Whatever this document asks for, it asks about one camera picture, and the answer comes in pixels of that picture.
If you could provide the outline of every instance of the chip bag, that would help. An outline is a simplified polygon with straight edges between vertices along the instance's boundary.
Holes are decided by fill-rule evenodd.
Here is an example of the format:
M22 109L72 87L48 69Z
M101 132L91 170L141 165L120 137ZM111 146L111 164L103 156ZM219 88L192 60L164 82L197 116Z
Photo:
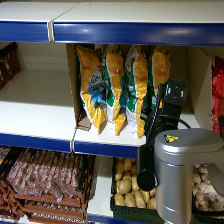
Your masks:
M102 79L101 49L92 50L76 46L80 62L80 96L90 122L100 132L100 125L107 119L105 88Z
M143 99L147 93L148 67L140 45L133 45L125 61L126 115L132 132L141 138L145 122L140 118Z
M166 52L167 48L162 46L155 49L153 55L149 58L147 98L149 99L148 102L151 102L152 110L156 105L156 94L159 83L164 84L170 76L171 63L165 54Z
M123 58L118 45L108 45L102 65L106 86L107 118L117 136L126 120L125 100L122 100Z

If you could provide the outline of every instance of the white shelf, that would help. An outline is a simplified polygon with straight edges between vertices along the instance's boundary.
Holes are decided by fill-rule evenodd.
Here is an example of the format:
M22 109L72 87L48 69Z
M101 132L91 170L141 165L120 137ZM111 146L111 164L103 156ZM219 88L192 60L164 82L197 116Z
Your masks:
M199 128L199 124L190 109L184 108L180 118L192 128ZM179 123L178 128L186 127ZM109 124L106 124L101 134L97 135L97 131L92 125L89 132L79 129L76 131L74 150L77 153L136 158L138 147L145 142L145 136L141 139L135 137L127 123L119 136L114 135Z
M72 141L68 73L22 71L0 91L0 133Z
M87 209L88 221L91 221L88 219L88 214L113 217L113 212L110 210L112 165L113 158L96 157Z
M0 7L0 21L50 22L78 3L4 2Z
M55 22L223 23L224 2L84 2Z

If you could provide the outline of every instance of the plastic packaging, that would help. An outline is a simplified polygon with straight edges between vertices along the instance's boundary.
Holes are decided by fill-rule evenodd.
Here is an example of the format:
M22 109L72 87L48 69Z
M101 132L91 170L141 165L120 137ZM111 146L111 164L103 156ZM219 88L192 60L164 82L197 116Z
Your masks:
M28 167L28 165L29 165L29 161L30 161L31 159L32 159L32 158L31 158L31 153L28 153L28 155L27 155L26 159L24 160L24 162L22 163L22 165L21 165L21 167L20 167L20 169L19 169L19 171L18 171L16 177L15 177L14 180L13 180L13 184L12 184L12 186L13 186L14 190L15 190L18 194L19 194L19 192L20 192L20 186L21 186L21 184L22 184L22 179L23 179L23 177L24 177L24 175L25 175L25 173L26 173L26 169L27 169L27 167Z
M103 79L106 86L107 118L115 135L126 120L125 96L122 95L123 58L118 45L108 45L103 56Z
M100 125L107 119L102 63L99 60L101 50L77 45L76 52L80 62L80 96L83 108L99 134Z
M72 179L72 171L73 171L74 161L75 161L75 156L72 153L70 161L69 161L69 165L68 165L68 171L67 171L66 177L65 177L64 195L67 198L71 198L73 196L73 194L72 194L72 192L70 192L70 189L68 186L71 183L71 179Z
M140 45L133 45L125 61L126 115L132 132L141 138L145 122L140 119L143 99L147 93L148 67Z
M39 181L38 181L38 178L39 178L38 173L39 173L40 166L41 166L46 154L47 154L47 151L45 151L45 150L42 151L41 156L39 157L39 160L38 160L38 162L33 170L33 173L29 179L29 186L30 186L30 189L33 190L34 196L42 194L42 189L41 189Z
M28 170L27 170L27 173L26 173L26 176L25 176L25 186L26 186L26 189L27 189L27 192L25 192L24 194L26 195L32 195L34 189L32 189L32 184L31 183L31 175L32 175L32 172L38 162L40 158L40 152L37 151L35 157L34 157L34 160L32 162L32 164L29 166Z
M9 182L9 184L11 186L13 186L13 180L14 178L16 177L22 163L24 162L26 156L28 155L29 153L29 149L26 149L26 151L24 153L21 153L19 155L19 158L17 159L17 161L15 162L14 166L12 167L12 169L10 170L9 174L8 174L8 177L7 177L7 180Z
M44 167L42 173L40 173L40 186L43 191L45 190L45 181L46 181L48 174L51 170L51 165L54 161L54 157L55 157L55 152L52 152L50 155L50 158L48 158L46 166Z
M213 131L220 135L219 116L224 116L224 74L212 66Z
M156 105L159 83L164 84L170 76L171 63L166 52L165 46L159 46L149 58L147 98L148 102L151 102L151 105L148 105L151 109Z
M65 153L61 153L57 168L55 170L54 181L52 182L51 189L49 191L54 196L54 198L57 202L60 202L63 198L63 194L61 192L61 189L60 189L58 183L59 183L59 174L61 171L61 167L64 163L64 158L65 158Z
M31 157L30 163L27 165L26 173L21 178L21 184L19 184L19 186L17 188L17 193L18 194L26 195L27 191L29 190L29 186L26 185L26 178L27 178L27 175L29 174L29 172L32 168L33 160L34 160L34 156Z
M58 185L63 194L65 194L65 178L66 178L66 174L68 171L69 161L70 161L70 154L68 153L68 154L66 154L65 161L61 167L61 172L59 174L59 181L58 181Z
M58 164L58 158L55 157L54 161L53 161L53 164L52 164L52 167L51 167L51 170L50 170L49 175L48 175L48 177L46 179L46 182L45 182L45 190L44 190L45 194L47 194L47 192L51 189L52 182L54 181L53 177L55 175L57 164Z

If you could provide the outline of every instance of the black object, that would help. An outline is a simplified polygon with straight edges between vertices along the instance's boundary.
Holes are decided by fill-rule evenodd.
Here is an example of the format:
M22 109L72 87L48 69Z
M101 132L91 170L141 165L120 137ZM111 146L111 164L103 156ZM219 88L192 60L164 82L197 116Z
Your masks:
M175 82L168 78L165 84L158 86L154 110L141 116L145 120L146 144L138 149L137 183L144 191L150 191L157 185L153 157L156 136L163 131L178 129L178 122L190 128L180 119L186 87L185 82Z

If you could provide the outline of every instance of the store shelving unit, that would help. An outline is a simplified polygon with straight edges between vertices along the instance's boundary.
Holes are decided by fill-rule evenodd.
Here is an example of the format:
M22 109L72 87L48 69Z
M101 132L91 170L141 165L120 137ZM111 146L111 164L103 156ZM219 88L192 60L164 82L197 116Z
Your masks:
M76 3L4 2L0 9L0 41L49 42L52 21Z
M0 41L223 46L223 8L222 1L6 2L0 3ZM108 156L97 157L88 220L135 223L113 219L109 209L109 157L136 158L145 138L134 138L128 127L118 137L108 125L100 135L75 130L73 110L68 73L22 71L0 93L0 144ZM199 127L191 110L181 118Z
M223 7L221 1L81 3L55 19L55 41L223 45Z
M21 71L0 92L0 114L1 144L71 151L75 121L68 73Z

